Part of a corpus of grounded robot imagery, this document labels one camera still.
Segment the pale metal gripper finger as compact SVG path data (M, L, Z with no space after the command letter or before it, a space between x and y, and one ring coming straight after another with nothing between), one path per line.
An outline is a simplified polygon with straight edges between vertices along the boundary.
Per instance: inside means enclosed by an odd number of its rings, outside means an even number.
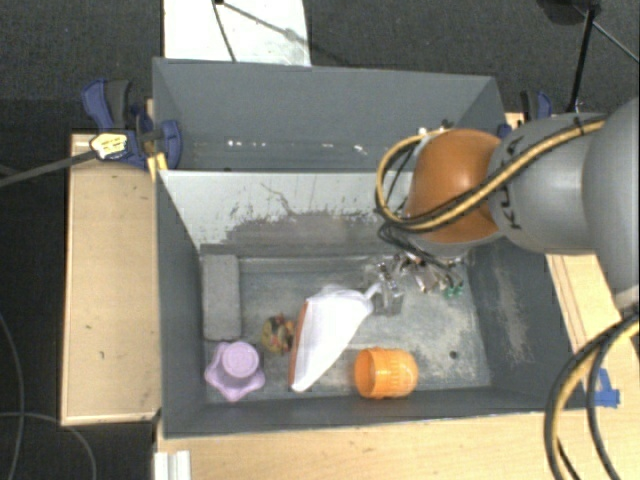
M378 284L381 290L394 291L397 289L397 281L391 268L385 262L379 262L374 266L374 284Z
M404 292L381 288L373 295L373 313L376 316L395 316L401 313Z

